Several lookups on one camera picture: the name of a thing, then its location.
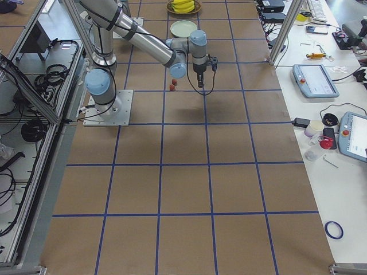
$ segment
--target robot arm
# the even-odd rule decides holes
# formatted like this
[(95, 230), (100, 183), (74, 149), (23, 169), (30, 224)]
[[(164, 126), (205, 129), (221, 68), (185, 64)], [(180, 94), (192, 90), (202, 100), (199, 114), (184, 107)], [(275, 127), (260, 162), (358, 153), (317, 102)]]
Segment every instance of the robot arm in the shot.
[[(194, 31), (189, 38), (168, 40), (166, 45), (125, 15), (122, 8), (114, 0), (81, 0), (80, 4), (87, 10), (94, 23), (98, 26), (100, 41), (97, 43), (97, 47), (100, 48), (98, 51), (102, 56), (112, 51), (110, 48), (112, 48), (111, 33), (113, 31), (142, 51), (153, 56), (165, 67), (168, 67), (172, 77), (175, 78), (181, 78), (186, 75), (186, 59), (188, 53), (191, 53), (193, 56), (193, 69), (197, 73), (198, 86), (200, 88), (204, 86), (206, 67), (211, 65), (213, 69), (216, 68), (216, 58), (211, 58), (207, 55), (206, 34), (202, 30)], [(114, 61), (112, 58), (107, 64), (111, 65)]]

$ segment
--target yellow tool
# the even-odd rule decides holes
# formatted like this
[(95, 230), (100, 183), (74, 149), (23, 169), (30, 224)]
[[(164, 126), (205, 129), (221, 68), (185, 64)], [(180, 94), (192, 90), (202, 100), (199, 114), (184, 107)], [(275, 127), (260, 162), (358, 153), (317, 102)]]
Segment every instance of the yellow tool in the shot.
[(308, 59), (321, 59), (325, 56), (326, 56), (325, 53), (311, 53), (306, 55)]

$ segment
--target smartphone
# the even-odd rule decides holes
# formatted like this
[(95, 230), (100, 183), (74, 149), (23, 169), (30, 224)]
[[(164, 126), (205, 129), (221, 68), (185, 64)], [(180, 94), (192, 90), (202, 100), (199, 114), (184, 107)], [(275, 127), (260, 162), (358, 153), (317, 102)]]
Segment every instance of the smartphone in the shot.
[(327, 28), (326, 27), (306, 26), (306, 32), (317, 33), (317, 34), (327, 34)]

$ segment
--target white cup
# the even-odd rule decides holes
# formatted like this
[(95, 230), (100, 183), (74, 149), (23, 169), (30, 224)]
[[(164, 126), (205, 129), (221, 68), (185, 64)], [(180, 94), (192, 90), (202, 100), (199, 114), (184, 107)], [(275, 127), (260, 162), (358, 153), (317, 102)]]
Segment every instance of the white cup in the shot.
[(308, 136), (309, 138), (311, 138), (316, 134), (321, 134), (323, 128), (324, 128), (324, 125), (321, 121), (312, 120), (310, 121), (310, 124), (307, 126), (307, 128), (304, 130), (304, 134)]

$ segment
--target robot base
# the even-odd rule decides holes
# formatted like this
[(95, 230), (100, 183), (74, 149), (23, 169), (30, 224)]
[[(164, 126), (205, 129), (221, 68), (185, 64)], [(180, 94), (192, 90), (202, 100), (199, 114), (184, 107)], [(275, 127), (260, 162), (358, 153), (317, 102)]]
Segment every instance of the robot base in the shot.
[[(130, 120), (131, 103), (132, 103), (133, 90), (117, 90), (117, 97), (121, 99), (122, 106), (120, 111), (108, 120), (103, 119), (101, 116), (91, 117), (85, 119), (83, 125), (85, 127), (105, 127), (105, 126), (128, 126)], [(88, 105), (93, 105), (94, 100), (92, 97), (89, 99)], [(87, 109), (85, 116), (97, 115), (95, 108)]]

